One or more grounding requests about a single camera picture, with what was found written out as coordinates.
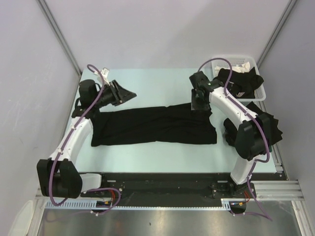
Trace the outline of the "black t shirt blue logo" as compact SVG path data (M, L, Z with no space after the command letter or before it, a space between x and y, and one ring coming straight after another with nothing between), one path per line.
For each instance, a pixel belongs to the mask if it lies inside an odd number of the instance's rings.
M101 112L93 120L91 145L114 146L150 142L213 145L212 112L195 111L190 103Z

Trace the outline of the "white plastic laundry basket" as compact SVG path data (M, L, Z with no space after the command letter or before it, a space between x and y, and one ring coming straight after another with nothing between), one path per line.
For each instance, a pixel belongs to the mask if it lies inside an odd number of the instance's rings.
M217 56L229 61L214 60L211 68L215 79L225 83L232 66L232 76L227 89L242 104L263 101L266 98L263 86L264 79L260 76L255 60L249 56L242 55L220 55Z

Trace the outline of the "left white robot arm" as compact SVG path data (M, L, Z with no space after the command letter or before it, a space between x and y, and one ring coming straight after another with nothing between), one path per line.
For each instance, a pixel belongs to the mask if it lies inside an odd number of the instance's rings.
M80 173L75 161L86 138L93 132L92 120L100 114L100 108L109 104L119 106L136 94L116 80L101 86L91 79L80 82L78 93L68 131L50 157L37 163L41 193L46 197L75 199L90 190L102 197L109 190L101 174Z

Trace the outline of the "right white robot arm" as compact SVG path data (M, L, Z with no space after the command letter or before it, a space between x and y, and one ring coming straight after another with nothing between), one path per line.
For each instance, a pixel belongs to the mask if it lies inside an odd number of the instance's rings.
M210 81L202 72L195 72L189 77L191 90L191 109L207 110L215 105L236 127L234 147L239 157L230 173L232 182L227 185L227 192L232 197L239 197L245 191L257 162L270 160L271 124L266 114L251 111L239 102L219 80Z

